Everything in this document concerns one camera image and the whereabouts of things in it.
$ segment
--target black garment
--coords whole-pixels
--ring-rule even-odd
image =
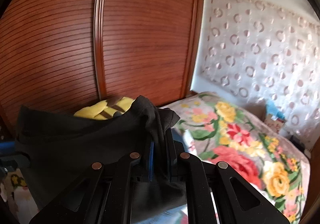
[[[120,117],[97,121],[21,107],[16,150],[30,156],[30,168],[21,169],[41,209],[94,162],[117,162],[134,151],[150,134],[155,143],[155,176],[134,192],[132,222],[186,203],[185,189],[166,180],[161,169],[164,133],[179,120],[170,109],[158,109],[139,96]]]

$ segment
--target metal pin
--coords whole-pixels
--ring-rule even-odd
[[[99,169],[102,167],[102,164],[99,163],[99,162],[96,162],[96,163],[93,163],[93,164],[91,165],[91,167],[92,167],[92,169],[94,169],[94,170],[99,170]]]
[[[137,158],[140,157],[140,155],[139,155],[139,153],[137,153],[137,152],[133,152],[133,153],[130,153],[130,157],[131,157],[132,159],[137,159]]]
[[[188,159],[188,158],[190,157],[190,154],[189,154],[189,153],[186,153],[186,152],[183,152],[183,153],[180,154],[180,157],[181,157],[182,159]]]
[[[218,166],[221,169],[226,169],[228,167],[228,164],[226,162],[219,162]]]

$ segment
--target copper rivet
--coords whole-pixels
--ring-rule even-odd
[[[189,153],[186,153],[186,152],[183,152],[183,153],[180,154],[180,157],[181,157],[182,159],[188,159],[188,158],[190,157],[190,154],[189,154]]]
[[[139,153],[137,153],[137,152],[133,152],[133,153],[130,153],[130,157],[132,158],[132,159],[137,159],[137,158],[139,158]]]
[[[226,162],[219,162],[218,166],[221,169],[226,169],[228,167],[228,164]]]
[[[91,166],[92,166],[92,169],[99,170],[102,167],[102,164],[99,162],[96,162],[96,163],[93,163]]]

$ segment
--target floral bedspread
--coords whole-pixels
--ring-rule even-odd
[[[211,92],[166,107],[180,120],[175,129],[189,130],[190,150],[205,161],[225,161],[263,194],[292,224],[298,224],[308,191],[308,159],[284,137],[248,111]]]

